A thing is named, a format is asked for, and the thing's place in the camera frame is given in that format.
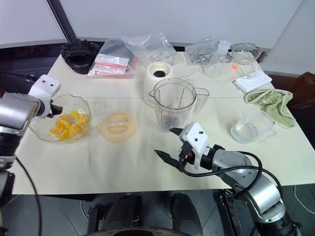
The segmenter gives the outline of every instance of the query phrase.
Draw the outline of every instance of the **plastic bag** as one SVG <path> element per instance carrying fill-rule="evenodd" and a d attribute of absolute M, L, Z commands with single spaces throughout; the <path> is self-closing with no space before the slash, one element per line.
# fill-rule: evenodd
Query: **plastic bag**
<path fill-rule="evenodd" d="M 217 50 L 220 39 L 212 35 L 196 44 L 185 47 L 188 62 L 193 64 L 214 64 L 217 63 Z"/>
<path fill-rule="evenodd" d="M 176 54 L 176 51 L 162 32 L 137 38 L 124 35 L 122 41 L 134 55 L 147 63 L 156 61 L 162 61 L 170 65 L 175 63 L 172 56 Z"/>
<path fill-rule="evenodd" d="M 120 39 L 108 39 L 99 50 L 88 76 L 130 78 L 137 58 Z"/>

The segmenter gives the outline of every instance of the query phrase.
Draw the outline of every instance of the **gray floor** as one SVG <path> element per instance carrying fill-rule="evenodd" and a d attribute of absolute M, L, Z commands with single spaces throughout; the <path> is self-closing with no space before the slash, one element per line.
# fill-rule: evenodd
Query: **gray floor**
<path fill-rule="evenodd" d="M 213 190 L 182 191 L 193 201 L 205 236 L 223 236 L 223 226 L 218 207 L 213 198 Z M 144 226 L 172 228 L 169 200 L 176 191 L 137 193 L 143 197 Z M 124 194 L 102 194 L 92 202 L 82 202 L 84 212 L 96 204 L 109 205 Z M 315 211 L 315 185 L 300 185 L 297 196 L 312 211 Z M 87 231 L 87 221 L 80 209 L 80 200 L 41 196 L 43 208 L 43 236 L 81 236 Z M 284 203 L 293 221 L 302 223 L 302 235 L 311 236 L 315 232 L 315 215 L 308 213 L 293 196 L 293 186 L 284 187 Z M 236 203 L 246 235 L 253 223 L 246 208 Z M 8 236 L 37 235 L 37 208 L 32 195 L 15 196 L 2 207 Z"/>

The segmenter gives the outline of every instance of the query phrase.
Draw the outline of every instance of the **plastic measuring jug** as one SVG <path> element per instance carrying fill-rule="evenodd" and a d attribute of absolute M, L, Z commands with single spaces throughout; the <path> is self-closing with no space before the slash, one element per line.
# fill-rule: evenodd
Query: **plastic measuring jug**
<path fill-rule="evenodd" d="M 184 80 L 168 78 L 158 82 L 149 95 L 155 103 L 158 126 L 169 131 L 183 127 L 193 106 L 193 112 L 198 114 L 209 92 L 205 88 L 194 88 Z"/>
<path fill-rule="evenodd" d="M 251 109 L 242 112 L 240 120 L 232 127 L 232 137 L 243 144 L 255 140 L 264 141 L 276 135 L 273 130 L 275 122 L 271 116 L 261 110 Z"/>

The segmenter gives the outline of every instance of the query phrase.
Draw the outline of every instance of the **green towel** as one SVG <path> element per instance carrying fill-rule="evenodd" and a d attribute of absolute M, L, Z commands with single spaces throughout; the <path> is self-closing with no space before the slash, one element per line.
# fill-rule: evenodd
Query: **green towel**
<path fill-rule="evenodd" d="M 261 89 L 250 92 L 245 97 L 246 103 L 259 103 L 266 107 L 268 113 L 274 120 L 287 127 L 295 126 L 295 119 L 291 115 L 287 103 L 292 99 L 293 94 L 281 89 Z"/>

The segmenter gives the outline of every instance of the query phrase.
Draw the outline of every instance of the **clear plastic pitcher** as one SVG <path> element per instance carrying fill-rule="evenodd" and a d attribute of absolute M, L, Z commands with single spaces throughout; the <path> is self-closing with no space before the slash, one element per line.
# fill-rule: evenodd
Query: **clear plastic pitcher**
<path fill-rule="evenodd" d="M 190 83 L 176 78 L 158 82 L 149 93 L 154 98 L 157 123 L 164 131 L 183 127 L 189 112 L 198 114 L 209 92 L 205 88 L 194 88 Z"/>
<path fill-rule="evenodd" d="M 273 130 L 274 124 L 269 114 L 258 109 L 247 110 L 242 112 L 240 120 L 232 127 L 231 135 L 243 144 L 249 144 L 255 140 L 264 141 L 276 135 Z"/>

